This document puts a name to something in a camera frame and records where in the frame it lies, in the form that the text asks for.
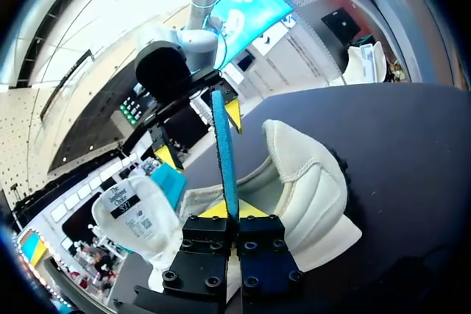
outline shoe label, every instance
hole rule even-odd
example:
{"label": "shoe label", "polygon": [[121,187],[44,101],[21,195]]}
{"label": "shoe label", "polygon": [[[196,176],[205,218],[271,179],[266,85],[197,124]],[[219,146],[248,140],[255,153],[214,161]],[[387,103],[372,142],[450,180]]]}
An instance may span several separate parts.
{"label": "shoe label", "polygon": [[141,200],[127,180],[112,186],[101,198],[112,217],[124,221],[136,237],[150,239],[154,236],[153,224],[147,218]]}

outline hex bolt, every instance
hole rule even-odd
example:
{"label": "hex bolt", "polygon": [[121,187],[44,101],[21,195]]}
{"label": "hex bolt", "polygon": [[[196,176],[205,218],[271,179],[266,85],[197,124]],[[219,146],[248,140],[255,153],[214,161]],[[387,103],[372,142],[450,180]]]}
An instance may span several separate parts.
{"label": "hex bolt", "polygon": [[288,275],[289,281],[292,283],[298,283],[301,281],[303,274],[304,273],[299,270],[291,271]]}
{"label": "hex bolt", "polygon": [[248,290],[253,290],[260,285],[260,281],[258,281],[257,277],[249,276],[244,280],[244,286]]}
{"label": "hex bolt", "polygon": [[211,248],[211,250],[220,250],[220,248],[222,248],[222,243],[214,242],[214,243],[211,243],[209,247]]}
{"label": "hex bolt", "polygon": [[273,240],[273,246],[275,249],[282,249],[286,245],[285,241],[283,239],[275,239]]}
{"label": "hex bolt", "polygon": [[221,285],[221,280],[216,276],[211,276],[205,280],[205,285],[209,288],[217,288]]}
{"label": "hex bolt", "polygon": [[164,271],[162,274],[162,279],[165,283],[175,283],[178,280],[178,275],[175,271]]}
{"label": "hex bolt", "polygon": [[189,239],[184,239],[182,242],[182,248],[191,248],[193,246],[193,242]]}
{"label": "hex bolt", "polygon": [[258,247],[258,244],[256,242],[246,242],[244,244],[244,249],[248,251],[254,251]]}

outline black tabletop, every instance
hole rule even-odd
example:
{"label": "black tabletop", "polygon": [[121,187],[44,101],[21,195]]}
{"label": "black tabletop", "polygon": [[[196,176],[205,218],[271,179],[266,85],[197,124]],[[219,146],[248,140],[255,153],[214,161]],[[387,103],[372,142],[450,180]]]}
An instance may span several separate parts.
{"label": "black tabletop", "polygon": [[[421,293],[456,259],[467,236],[470,117],[469,93],[438,85],[352,85],[274,96],[244,117],[242,135],[233,133],[236,171],[243,177],[265,160],[261,124],[268,118],[328,145],[348,162],[360,210],[353,220],[364,234],[342,256],[310,271],[305,290],[338,301],[364,288],[370,298],[381,296],[378,283],[402,288],[418,281]],[[220,183],[215,146],[184,174],[187,188]]]}

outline blue foam pad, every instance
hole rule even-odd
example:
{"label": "blue foam pad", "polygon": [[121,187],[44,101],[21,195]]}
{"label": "blue foam pad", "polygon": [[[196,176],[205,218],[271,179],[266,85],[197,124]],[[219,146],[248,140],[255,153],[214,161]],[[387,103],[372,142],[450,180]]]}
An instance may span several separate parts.
{"label": "blue foam pad", "polygon": [[224,199],[226,200],[229,216],[238,221],[236,167],[234,165],[233,142],[230,136],[229,121],[221,91],[213,91],[211,98]]}
{"label": "blue foam pad", "polygon": [[150,179],[162,189],[171,207],[176,210],[186,184],[183,174],[164,163],[151,174]]}

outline yellow triangle marker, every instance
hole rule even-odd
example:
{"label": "yellow triangle marker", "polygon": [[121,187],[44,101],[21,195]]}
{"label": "yellow triangle marker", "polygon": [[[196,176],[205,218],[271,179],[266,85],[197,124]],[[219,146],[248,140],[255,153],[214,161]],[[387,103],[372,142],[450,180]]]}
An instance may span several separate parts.
{"label": "yellow triangle marker", "polygon": [[[266,217],[266,213],[263,213],[258,208],[253,207],[251,204],[248,204],[244,200],[238,201],[239,206],[239,217],[247,217],[253,215],[255,217]],[[227,208],[226,201],[221,201],[217,205],[213,206],[209,210],[204,211],[199,217],[210,218],[213,216],[219,216],[220,218],[227,218]]]}
{"label": "yellow triangle marker", "polygon": [[162,146],[155,152],[155,156],[159,157],[163,162],[167,163],[173,169],[177,171],[182,171],[182,168],[177,167],[177,165],[181,165],[180,161],[174,161],[172,158],[170,148],[167,145]]}
{"label": "yellow triangle marker", "polygon": [[235,127],[239,134],[242,134],[241,102],[233,99],[226,104],[226,112],[229,115],[230,123]]}

